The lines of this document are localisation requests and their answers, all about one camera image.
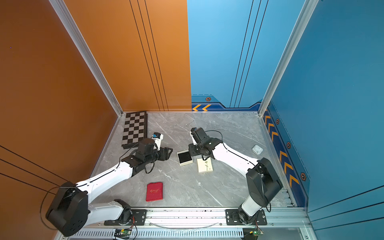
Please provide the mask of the cream jewelry box base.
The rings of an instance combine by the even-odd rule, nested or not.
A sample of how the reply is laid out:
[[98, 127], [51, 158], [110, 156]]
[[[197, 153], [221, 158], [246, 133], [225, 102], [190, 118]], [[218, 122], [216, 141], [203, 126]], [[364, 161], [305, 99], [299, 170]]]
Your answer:
[[177, 152], [177, 157], [180, 166], [185, 166], [193, 163], [193, 158], [191, 157], [189, 150]]

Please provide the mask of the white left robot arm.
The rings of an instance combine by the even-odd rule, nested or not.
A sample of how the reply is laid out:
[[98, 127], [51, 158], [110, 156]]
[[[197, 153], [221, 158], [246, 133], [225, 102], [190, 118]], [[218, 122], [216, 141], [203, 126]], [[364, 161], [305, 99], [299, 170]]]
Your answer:
[[172, 148], [162, 147], [160, 139], [146, 138], [133, 148], [110, 169], [76, 184], [66, 182], [59, 186], [46, 212], [46, 220], [65, 237], [100, 222], [121, 226], [133, 224], [132, 208], [125, 201], [115, 199], [108, 203], [93, 203], [102, 193], [145, 171], [147, 165], [167, 161], [173, 152]]

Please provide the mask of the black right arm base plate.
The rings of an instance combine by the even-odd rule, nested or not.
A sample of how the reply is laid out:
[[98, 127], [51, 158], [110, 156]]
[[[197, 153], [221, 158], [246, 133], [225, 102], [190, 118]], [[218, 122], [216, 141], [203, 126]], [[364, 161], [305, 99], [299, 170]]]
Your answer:
[[266, 226], [268, 224], [264, 210], [257, 211], [251, 217], [241, 209], [226, 209], [225, 214], [228, 226], [256, 224], [260, 226]]

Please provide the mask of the cream booklet with flower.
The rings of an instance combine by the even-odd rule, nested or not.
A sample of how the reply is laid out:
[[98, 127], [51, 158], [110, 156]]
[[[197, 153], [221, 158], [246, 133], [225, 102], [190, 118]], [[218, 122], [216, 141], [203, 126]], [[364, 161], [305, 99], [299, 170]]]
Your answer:
[[213, 165], [211, 158], [203, 160], [202, 158], [197, 159], [198, 173], [210, 173], [213, 171]]

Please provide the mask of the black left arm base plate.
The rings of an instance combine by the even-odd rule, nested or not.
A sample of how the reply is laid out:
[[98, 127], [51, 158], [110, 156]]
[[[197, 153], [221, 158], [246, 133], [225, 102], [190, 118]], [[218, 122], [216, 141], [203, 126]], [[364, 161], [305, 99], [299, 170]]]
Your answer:
[[146, 221], [146, 209], [123, 210], [122, 214], [116, 220], [104, 222], [105, 226], [143, 226]]

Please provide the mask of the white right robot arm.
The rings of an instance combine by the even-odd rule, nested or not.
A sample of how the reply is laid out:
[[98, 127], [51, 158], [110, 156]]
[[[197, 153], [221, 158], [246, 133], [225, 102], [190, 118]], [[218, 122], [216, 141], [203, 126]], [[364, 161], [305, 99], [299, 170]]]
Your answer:
[[207, 135], [203, 128], [192, 128], [193, 142], [189, 144], [192, 157], [202, 157], [222, 162], [238, 171], [247, 180], [249, 195], [239, 206], [239, 219], [244, 225], [250, 225], [260, 217], [262, 208], [267, 208], [274, 197], [283, 188], [283, 184], [271, 161], [248, 157], [230, 148], [223, 139]]

